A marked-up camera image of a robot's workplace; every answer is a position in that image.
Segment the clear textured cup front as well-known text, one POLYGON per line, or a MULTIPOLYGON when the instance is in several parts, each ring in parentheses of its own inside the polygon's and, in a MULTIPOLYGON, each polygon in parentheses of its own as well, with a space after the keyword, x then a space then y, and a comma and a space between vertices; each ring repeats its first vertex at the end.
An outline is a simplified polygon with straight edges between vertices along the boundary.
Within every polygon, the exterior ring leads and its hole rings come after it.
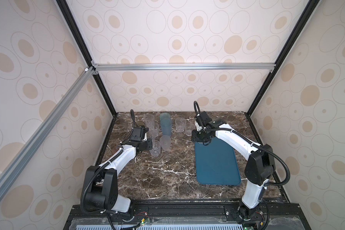
POLYGON ((157 140, 152 141, 152 149, 150 150, 152 157, 157 157, 161 154, 161 144, 157 140))

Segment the small clear cup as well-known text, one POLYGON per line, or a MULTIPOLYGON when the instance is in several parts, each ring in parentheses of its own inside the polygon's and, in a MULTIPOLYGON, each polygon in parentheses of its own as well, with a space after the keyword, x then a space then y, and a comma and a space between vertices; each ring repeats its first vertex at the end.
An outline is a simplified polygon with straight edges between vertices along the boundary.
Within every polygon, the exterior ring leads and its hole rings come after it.
POLYGON ((185 126, 185 134, 187 136, 192 136, 192 131, 195 129, 195 125, 191 123, 187 123, 185 126))

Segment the clear faceted cup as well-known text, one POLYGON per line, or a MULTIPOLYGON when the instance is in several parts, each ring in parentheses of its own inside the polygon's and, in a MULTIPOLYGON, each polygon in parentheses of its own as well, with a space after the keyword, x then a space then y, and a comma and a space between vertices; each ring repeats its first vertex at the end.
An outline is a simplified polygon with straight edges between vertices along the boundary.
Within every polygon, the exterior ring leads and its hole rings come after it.
POLYGON ((175 120, 175 129, 177 132, 182 133, 185 131, 186 120, 183 117, 178 117, 175 120))

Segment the teal plastic tray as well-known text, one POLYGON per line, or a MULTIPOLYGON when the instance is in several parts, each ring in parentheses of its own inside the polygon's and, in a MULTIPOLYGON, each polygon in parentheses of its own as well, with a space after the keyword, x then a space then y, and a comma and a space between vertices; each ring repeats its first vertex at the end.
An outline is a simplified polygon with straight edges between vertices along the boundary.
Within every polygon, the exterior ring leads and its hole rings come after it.
POLYGON ((196 178, 200 184, 239 186, 241 176, 234 149, 213 138, 211 143, 195 143, 196 178))

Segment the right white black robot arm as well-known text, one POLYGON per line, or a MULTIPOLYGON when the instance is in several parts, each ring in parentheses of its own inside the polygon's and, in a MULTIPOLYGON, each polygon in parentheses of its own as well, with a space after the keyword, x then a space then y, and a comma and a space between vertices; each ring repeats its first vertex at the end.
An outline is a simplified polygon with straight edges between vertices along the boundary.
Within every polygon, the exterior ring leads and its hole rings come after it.
POLYGON ((268 186, 283 186, 290 180, 290 170, 285 161, 273 153, 269 145, 256 143, 232 128, 221 118, 212 120, 205 111, 201 111, 197 101, 194 101, 195 126, 191 140, 208 146, 213 138, 218 138, 237 150, 247 161, 244 174, 247 178, 245 193, 238 207, 238 215, 244 220, 250 220, 259 209, 263 194, 268 186), (284 168, 286 177, 282 182, 270 182, 270 176, 276 170, 275 160, 284 168))

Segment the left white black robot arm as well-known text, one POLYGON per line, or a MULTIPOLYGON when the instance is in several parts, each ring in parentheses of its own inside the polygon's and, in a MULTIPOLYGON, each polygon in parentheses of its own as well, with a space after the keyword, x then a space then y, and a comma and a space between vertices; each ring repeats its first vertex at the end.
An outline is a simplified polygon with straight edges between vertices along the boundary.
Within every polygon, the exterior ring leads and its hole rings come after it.
POLYGON ((118 193, 118 175, 137 154, 152 149, 147 138, 149 128, 136 126, 134 110, 130 110, 132 129, 108 160, 98 166, 90 166, 85 174, 80 208, 83 213, 101 211, 130 212, 131 200, 118 193))

